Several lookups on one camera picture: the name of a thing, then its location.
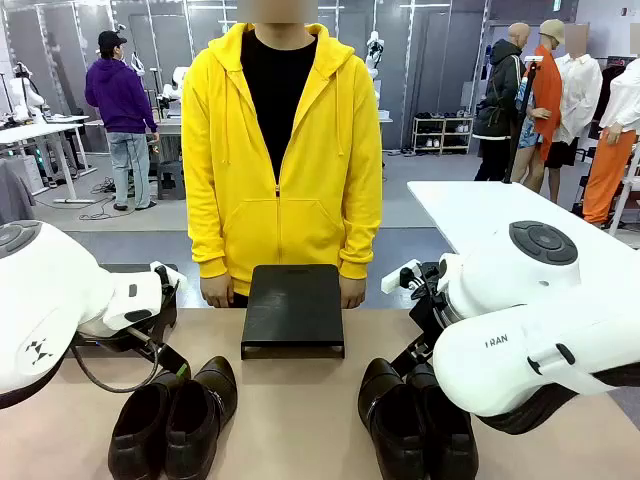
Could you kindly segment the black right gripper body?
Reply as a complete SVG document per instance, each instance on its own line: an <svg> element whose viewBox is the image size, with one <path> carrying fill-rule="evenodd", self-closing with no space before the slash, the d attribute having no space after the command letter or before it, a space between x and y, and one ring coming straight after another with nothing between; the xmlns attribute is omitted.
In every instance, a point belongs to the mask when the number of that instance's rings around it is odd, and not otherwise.
<svg viewBox="0 0 640 480"><path fill-rule="evenodd" d="M410 283L414 286L411 299L416 303L410 310L409 316L422 330L417 340L418 345L424 351L432 351L436 341L448 326L445 315L448 304L444 294L437 292L440 279L439 264L437 262L419 263L418 270L416 280Z"/></svg>

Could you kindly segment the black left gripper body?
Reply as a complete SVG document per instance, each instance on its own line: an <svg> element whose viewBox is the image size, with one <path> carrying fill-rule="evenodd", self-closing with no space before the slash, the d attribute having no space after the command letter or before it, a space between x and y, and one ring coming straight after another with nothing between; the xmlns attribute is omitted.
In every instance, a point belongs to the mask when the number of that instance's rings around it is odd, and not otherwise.
<svg viewBox="0 0 640 480"><path fill-rule="evenodd" d="M131 335L128 331L117 333L113 337L98 337L77 334L73 345L82 356L86 357L141 357L152 355L146 343Z"/></svg>

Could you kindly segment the person's left hand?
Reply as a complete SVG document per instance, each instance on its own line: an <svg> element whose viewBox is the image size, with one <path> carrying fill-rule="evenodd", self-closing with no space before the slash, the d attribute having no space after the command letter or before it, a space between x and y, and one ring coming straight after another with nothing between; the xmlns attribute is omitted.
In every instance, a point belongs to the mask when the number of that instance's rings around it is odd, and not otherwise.
<svg viewBox="0 0 640 480"><path fill-rule="evenodd" d="M366 280L339 277L340 298L342 309L359 307L366 297Z"/></svg>

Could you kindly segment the person's right hand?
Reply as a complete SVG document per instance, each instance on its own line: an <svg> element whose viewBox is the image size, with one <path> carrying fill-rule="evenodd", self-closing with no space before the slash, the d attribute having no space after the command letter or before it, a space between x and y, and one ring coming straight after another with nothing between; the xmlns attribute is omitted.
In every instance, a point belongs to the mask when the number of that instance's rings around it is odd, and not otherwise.
<svg viewBox="0 0 640 480"><path fill-rule="evenodd" d="M233 282L228 273L200 278L200 291L203 300L214 308L229 308L234 303Z"/></svg>

